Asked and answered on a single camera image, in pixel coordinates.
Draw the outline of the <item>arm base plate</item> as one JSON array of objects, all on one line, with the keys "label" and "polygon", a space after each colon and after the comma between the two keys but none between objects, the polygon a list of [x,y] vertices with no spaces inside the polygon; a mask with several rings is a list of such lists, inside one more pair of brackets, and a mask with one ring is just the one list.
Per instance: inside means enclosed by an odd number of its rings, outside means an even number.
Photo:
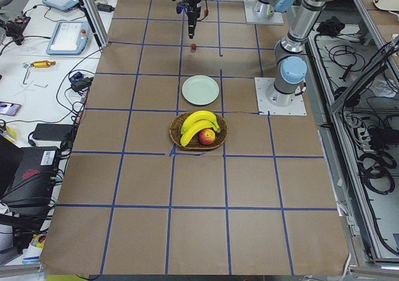
[{"label": "arm base plate", "polygon": [[294,93],[282,94],[275,89],[274,80],[270,77],[254,79],[258,112],[261,115],[306,116],[300,85]]},{"label": "arm base plate", "polygon": [[280,12],[276,12],[270,4],[259,0],[244,0],[247,24],[264,24],[282,26],[284,20]]}]

